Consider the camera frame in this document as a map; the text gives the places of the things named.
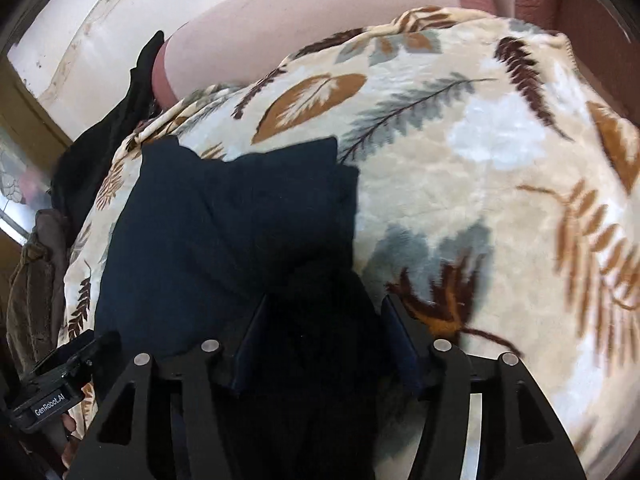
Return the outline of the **left hand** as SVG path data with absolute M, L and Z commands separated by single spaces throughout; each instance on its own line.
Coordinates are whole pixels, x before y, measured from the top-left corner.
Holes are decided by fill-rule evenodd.
M 68 476 L 68 472 L 70 471 L 70 466 L 72 466 L 73 460 L 77 454 L 78 446 L 80 445 L 80 440 L 75 436 L 76 431 L 76 422 L 72 416 L 67 413 L 64 413 L 61 416 L 62 424 L 65 430 L 65 435 L 67 437 L 67 441 L 61 453 L 62 464 L 65 467 L 65 472 L 62 475 L 63 479 L 66 479 Z

